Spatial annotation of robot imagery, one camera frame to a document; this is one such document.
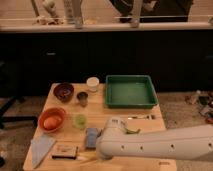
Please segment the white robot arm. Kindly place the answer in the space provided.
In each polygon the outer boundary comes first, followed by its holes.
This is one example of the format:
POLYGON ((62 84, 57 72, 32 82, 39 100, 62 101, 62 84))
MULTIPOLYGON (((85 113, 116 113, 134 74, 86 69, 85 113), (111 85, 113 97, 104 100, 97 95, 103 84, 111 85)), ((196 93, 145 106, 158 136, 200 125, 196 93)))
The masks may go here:
POLYGON ((97 156, 213 161, 213 125, 137 134, 126 131, 125 120, 109 118, 96 141, 97 156))

